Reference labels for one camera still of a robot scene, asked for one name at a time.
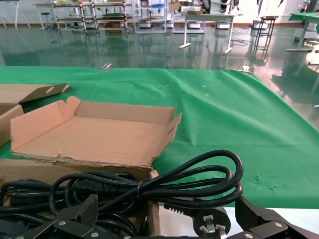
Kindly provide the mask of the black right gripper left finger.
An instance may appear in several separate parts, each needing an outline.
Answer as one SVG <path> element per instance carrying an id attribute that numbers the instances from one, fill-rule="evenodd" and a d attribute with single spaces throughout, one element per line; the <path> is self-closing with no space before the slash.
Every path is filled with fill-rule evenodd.
<path id="1" fill-rule="evenodd" d="M 98 197 L 90 195 L 83 204 L 64 208 L 52 220 L 15 236 L 16 239 L 87 239 L 94 233 Z"/>

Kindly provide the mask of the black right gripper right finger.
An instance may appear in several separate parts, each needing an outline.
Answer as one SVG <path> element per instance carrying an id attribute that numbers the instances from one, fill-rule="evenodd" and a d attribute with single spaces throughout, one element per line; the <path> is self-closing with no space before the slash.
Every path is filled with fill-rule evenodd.
<path id="1" fill-rule="evenodd" d="M 243 231 L 231 239 L 319 239 L 318 234 L 289 223 L 274 210 L 253 205 L 243 196 L 235 202 L 235 218 Z"/>

